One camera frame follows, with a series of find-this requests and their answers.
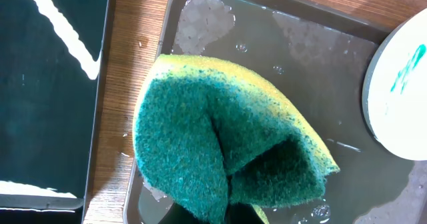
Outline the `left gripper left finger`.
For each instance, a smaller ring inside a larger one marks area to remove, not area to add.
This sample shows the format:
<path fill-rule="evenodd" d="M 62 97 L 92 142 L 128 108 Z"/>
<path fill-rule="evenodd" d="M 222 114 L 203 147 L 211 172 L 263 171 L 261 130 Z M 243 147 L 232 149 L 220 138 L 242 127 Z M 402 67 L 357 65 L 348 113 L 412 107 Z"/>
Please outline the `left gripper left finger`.
<path fill-rule="evenodd" d="M 187 209 L 174 203 L 159 224 L 199 224 L 199 220 Z"/>

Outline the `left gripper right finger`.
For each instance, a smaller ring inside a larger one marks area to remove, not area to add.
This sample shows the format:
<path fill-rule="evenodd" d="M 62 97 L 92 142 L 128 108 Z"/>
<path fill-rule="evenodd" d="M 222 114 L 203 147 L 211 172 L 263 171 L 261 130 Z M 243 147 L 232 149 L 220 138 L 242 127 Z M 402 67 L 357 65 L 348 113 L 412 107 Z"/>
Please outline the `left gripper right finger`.
<path fill-rule="evenodd" d="M 228 207 L 228 224 L 264 224 L 250 205 L 236 203 Z"/>

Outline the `green yellow sponge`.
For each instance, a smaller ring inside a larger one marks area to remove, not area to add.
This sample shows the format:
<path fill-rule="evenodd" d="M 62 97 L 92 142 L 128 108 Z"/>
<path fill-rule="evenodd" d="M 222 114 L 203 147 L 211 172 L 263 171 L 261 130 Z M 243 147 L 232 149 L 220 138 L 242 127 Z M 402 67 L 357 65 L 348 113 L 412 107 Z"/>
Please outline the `green yellow sponge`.
<path fill-rule="evenodd" d="M 138 97 L 133 149 L 144 179 L 196 219 L 230 205 L 300 205 L 340 169 L 292 102 L 256 72 L 197 55 L 160 55 Z"/>

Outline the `pale blue plate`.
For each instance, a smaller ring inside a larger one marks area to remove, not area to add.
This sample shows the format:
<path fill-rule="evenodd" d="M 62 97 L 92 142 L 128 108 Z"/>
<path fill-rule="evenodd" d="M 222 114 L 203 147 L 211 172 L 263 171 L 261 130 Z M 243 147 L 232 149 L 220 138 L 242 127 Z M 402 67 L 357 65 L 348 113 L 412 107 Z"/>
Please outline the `pale blue plate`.
<path fill-rule="evenodd" d="M 362 88 L 374 138 L 403 159 L 426 160 L 426 11 L 399 25 L 375 52 Z"/>

